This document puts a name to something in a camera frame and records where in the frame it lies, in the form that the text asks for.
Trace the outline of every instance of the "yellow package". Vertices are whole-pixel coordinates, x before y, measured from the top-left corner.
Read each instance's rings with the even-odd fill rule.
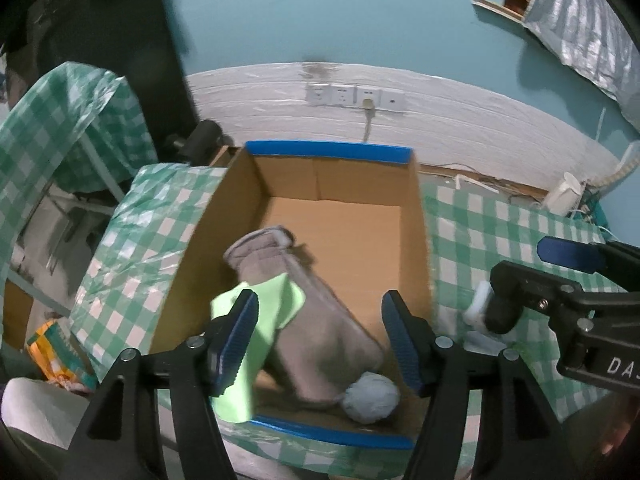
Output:
[[[47,381],[75,393],[91,393],[98,379],[57,320],[47,321],[27,341],[27,350]]]

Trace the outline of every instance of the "wall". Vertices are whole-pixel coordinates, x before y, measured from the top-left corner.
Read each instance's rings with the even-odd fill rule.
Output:
[[[640,247],[640,169],[602,200],[610,231],[620,241]]]
[[[187,77],[201,118],[215,118],[241,144],[251,139],[362,142],[359,108],[311,106],[309,82],[404,92],[404,113],[376,110],[369,142],[409,146],[425,164],[458,162],[479,173],[549,189],[571,171],[608,176],[618,160],[574,127],[478,86],[399,70],[344,63],[269,63]]]
[[[590,137],[604,106],[600,142],[616,156],[636,138],[613,101],[469,0],[165,1],[187,74],[298,61],[402,68],[507,95]]]

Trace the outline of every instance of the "green checkered plastic sheet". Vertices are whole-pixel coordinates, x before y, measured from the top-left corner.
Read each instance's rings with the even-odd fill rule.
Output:
[[[619,291],[617,285],[599,274],[553,266],[536,254],[538,242],[547,235],[584,243],[603,242],[599,229],[592,224],[434,184],[423,184],[422,196],[431,235],[431,323],[438,334],[463,342],[464,334],[472,329],[462,321],[462,313],[471,304],[478,283],[488,280],[491,268],[502,260],[575,280],[584,290]],[[559,420],[607,393],[562,377],[556,371],[560,354],[548,317],[525,309],[513,330],[496,337],[519,351]],[[481,399],[480,391],[471,392],[459,463],[462,469],[469,468],[475,456]]]
[[[118,182],[157,160],[124,78],[72,62],[41,77],[0,124],[0,283],[18,234],[50,179],[68,192],[105,189],[76,144],[83,134]],[[0,335],[1,307],[0,292]]]
[[[220,180],[219,169],[159,164],[143,168],[118,206],[83,280],[72,311],[72,330],[103,378],[126,347],[146,353],[189,238]],[[491,267],[511,259],[571,277],[587,290],[612,290],[599,276],[585,276],[536,260],[545,234],[602,241],[589,225],[445,187],[424,186],[423,206],[431,234],[436,332],[461,340],[461,312],[473,288]],[[546,320],[527,312],[505,336],[526,356],[559,418],[597,399],[602,392],[555,372],[558,348]],[[159,401],[170,407],[167,392]],[[473,462],[480,396],[472,392],[460,471]],[[284,435],[251,422],[219,421],[221,434],[242,448],[287,465],[351,478],[400,476],[408,450],[359,449]]]

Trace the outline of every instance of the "yarn ball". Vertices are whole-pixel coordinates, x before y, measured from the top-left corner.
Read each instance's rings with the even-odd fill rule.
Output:
[[[364,372],[347,388],[340,405],[349,418],[373,424],[391,415],[399,401],[400,392],[391,379]]]

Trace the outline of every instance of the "silver insulation curtain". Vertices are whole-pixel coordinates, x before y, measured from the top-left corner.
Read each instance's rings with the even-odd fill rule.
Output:
[[[606,0],[531,0],[523,25],[640,130],[640,54]]]

